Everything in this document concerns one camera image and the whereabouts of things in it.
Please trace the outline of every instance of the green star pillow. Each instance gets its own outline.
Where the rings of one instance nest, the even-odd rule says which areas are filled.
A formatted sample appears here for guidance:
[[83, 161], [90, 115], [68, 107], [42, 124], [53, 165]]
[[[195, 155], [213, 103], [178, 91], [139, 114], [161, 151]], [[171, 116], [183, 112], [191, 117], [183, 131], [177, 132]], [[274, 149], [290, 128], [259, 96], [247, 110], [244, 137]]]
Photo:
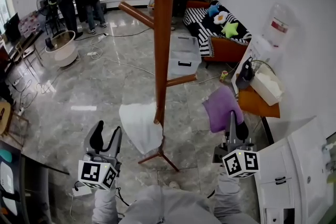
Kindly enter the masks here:
[[232, 36], [237, 36], [237, 27], [238, 23], [226, 23], [226, 25], [223, 27], [222, 33], [225, 34], [227, 38], [231, 38]]

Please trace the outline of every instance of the purple cloth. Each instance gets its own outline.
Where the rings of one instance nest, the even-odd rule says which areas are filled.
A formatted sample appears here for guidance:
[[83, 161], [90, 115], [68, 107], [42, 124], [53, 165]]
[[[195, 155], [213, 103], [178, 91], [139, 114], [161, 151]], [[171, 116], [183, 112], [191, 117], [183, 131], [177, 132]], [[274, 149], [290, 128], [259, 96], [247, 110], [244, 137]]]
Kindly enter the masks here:
[[222, 86], [213, 92], [208, 100], [203, 102], [203, 106], [209, 116], [211, 132], [217, 133], [225, 130], [230, 112], [236, 112], [237, 123], [244, 121], [241, 111], [233, 93], [228, 86]]

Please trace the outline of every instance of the black device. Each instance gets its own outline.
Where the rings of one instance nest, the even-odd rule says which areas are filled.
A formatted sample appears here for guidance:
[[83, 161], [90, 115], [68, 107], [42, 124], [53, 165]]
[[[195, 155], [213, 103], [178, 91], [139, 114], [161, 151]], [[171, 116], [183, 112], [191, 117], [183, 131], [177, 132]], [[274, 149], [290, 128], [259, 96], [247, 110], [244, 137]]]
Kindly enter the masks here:
[[251, 65], [252, 57], [249, 57], [244, 63], [236, 79], [238, 89], [245, 90], [251, 83], [254, 77], [254, 71]]
[[20, 19], [17, 13], [5, 23], [5, 34], [9, 42], [15, 42], [21, 37], [19, 23]]
[[54, 46], [53, 46], [53, 44], [52, 44], [52, 42], [51, 42], [50, 37], [47, 37], [47, 38], [46, 38], [46, 46], [47, 46], [50, 50], [52, 50], [52, 49], [54, 48]]

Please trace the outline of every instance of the wooden coat rack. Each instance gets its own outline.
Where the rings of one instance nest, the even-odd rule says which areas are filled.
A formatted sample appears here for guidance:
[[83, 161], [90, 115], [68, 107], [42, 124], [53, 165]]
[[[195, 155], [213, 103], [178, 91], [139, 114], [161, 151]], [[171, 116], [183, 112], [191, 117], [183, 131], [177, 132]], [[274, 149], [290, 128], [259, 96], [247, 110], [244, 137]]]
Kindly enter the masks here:
[[[168, 62], [169, 62], [169, 46], [171, 35], [171, 20], [173, 10], [173, 0], [155, 0], [154, 19], [127, 4], [121, 2], [119, 8], [137, 20], [141, 21], [148, 27], [154, 29], [154, 55], [155, 55], [155, 95], [156, 95], [156, 115], [155, 124], [161, 124], [164, 127], [164, 110], [166, 102], [167, 87], [195, 81], [196, 74], [184, 76], [176, 79], [167, 80]], [[177, 172], [179, 169], [164, 155], [165, 137], [156, 154], [139, 161], [142, 164], [152, 158], [164, 158]]]

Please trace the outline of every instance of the jeans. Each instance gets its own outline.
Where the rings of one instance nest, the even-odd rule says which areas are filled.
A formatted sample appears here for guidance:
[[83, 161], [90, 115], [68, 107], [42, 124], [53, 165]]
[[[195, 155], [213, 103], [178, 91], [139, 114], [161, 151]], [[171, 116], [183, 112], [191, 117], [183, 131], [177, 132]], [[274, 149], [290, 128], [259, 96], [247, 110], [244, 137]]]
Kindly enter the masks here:
[[88, 15], [88, 23], [89, 23], [90, 30], [93, 30], [95, 28], [94, 27], [95, 26], [94, 25], [95, 21], [93, 19], [93, 10], [95, 10], [97, 12], [98, 19], [100, 20], [100, 24], [105, 23], [103, 10], [101, 9], [101, 4], [100, 4], [99, 0], [96, 3], [94, 3], [93, 5], [86, 5], [85, 9], [86, 9], [86, 13]]
[[78, 30], [74, 4], [72, 2], [61, 3], [59, 4], [59, 9], [62, 12], [67, 29], [69, 31], [74, 31], [75, 34], [77, 34]]

